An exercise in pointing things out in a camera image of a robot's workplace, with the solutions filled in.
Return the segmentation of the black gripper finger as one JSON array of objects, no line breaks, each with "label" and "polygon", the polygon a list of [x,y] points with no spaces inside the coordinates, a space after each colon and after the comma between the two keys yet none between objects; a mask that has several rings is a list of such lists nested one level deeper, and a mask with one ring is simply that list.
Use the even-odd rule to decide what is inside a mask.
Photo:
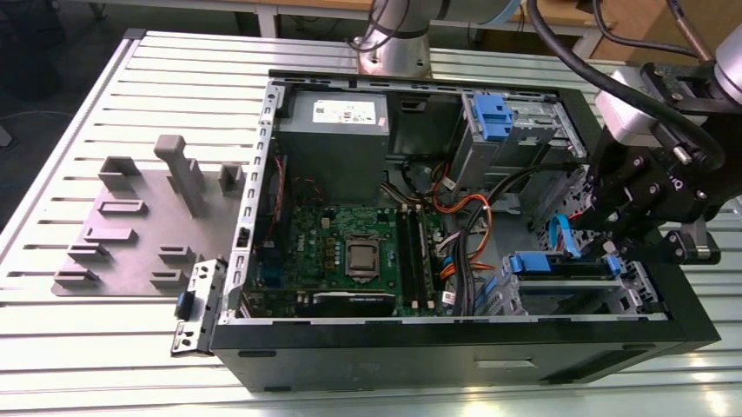
[{"label": "black gripper finger", "polygon": [[683,223],[652,242],[646,238],[624,238],[616,248],[624,260],[642,263],[718,264],[721,259],[721,249],[703,219]]},{"label": "black gripper finger", "polygon": [[659,192],[651,192],[650,148],[619,143],[608,130],[599,136],[590,157],[590,205],[579,216],[579,229],[610,237],[640,236],[650,228],[647,212]]}]

